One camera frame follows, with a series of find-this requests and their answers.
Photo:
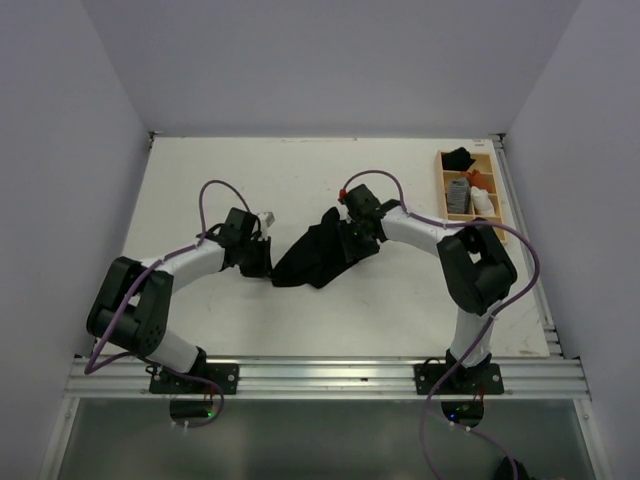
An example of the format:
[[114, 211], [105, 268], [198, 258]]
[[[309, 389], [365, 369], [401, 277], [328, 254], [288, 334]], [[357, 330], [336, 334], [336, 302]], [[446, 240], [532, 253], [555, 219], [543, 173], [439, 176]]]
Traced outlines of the black underwear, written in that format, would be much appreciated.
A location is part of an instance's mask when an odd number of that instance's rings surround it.
[[276, 288], [305, 284], [322, 289], [362, 260], [346, 260], [339, 237], [339, 222], [344, 220], [336, 207], [327, 210], [318, 224], [287, 250], [273, 267], [271, 283]]

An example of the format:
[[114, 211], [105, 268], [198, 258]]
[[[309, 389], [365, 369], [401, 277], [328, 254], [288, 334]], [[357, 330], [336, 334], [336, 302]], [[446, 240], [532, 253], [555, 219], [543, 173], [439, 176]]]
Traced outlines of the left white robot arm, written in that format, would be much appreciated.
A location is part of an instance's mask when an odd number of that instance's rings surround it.
[[108, 344], [125, 354], [171, 370], [185, 392], [201, 390], [208, 379], [204, 350], [168, 327], [174, 294], [192, 283], [237, 268], [249, 278], [271, 273], [271, 212], [233, 208], [226, 220], [206, 230], [196, 242], [163, 256], [114, 260], [90, 310], [86, 328], [98, 343], [85, 372], [93, 373], [118, 357], [99, 361]]

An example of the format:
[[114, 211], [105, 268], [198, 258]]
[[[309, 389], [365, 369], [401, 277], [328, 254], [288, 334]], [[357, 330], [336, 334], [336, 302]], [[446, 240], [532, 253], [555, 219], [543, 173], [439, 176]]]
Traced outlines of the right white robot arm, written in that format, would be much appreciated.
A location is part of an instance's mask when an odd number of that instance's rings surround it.
[[361, 184], [340, 193], [347, 218], [339, 236], [347, 262], [377, 254], [387, 241], [435, 256], [447, 291], [457, 305], [454, 339], [446, 352], [445, 379], [451, 389], [468, 392], [491, 361], [490, 315], [502, 305], [517, 280], [516, 268], [491, 226], [451, 227], [442, 220], [421, 222], [398, 200], [380, 202]]

